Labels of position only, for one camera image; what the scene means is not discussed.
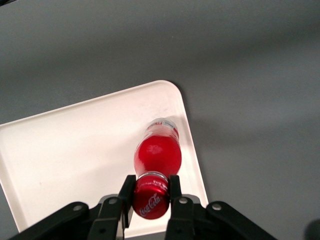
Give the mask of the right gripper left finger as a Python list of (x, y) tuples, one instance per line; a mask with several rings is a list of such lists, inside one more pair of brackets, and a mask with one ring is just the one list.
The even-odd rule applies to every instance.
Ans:
[(123, 240), (133, 216), (136, 176), (128, 175), (116, 195), (106, 196), (88, 233), (90, 240)]

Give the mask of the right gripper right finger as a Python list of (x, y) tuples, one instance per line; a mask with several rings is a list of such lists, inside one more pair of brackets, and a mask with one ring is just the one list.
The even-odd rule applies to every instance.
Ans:
[(200, 204), (199, 197), (183, 194), (180, 177), (169, 177), (170, 219), (168, 220), (165, 238), (167, 240), (199, 240), (199, 230), (195, 222), (195, 205)]

